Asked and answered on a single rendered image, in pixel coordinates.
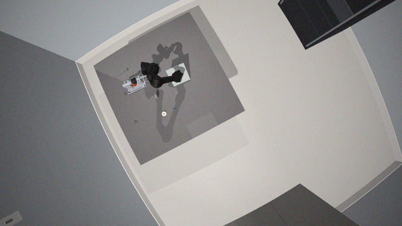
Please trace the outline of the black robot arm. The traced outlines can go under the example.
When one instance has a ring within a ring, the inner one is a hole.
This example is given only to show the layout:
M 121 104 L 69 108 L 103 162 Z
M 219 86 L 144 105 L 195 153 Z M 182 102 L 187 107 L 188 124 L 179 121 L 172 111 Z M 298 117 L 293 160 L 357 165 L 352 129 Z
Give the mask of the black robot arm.
M 149 69 L 149 70 L 148 70 Z M 154 88 L 161 87 L 164 83 L 179 83 L 182 80 L 183 73 L 180 70 L 172 74 L 172 76 L 160 77 L 158 63 L 141 62 L 141 70 L 143 75 L 147 75 L 147 79 Z

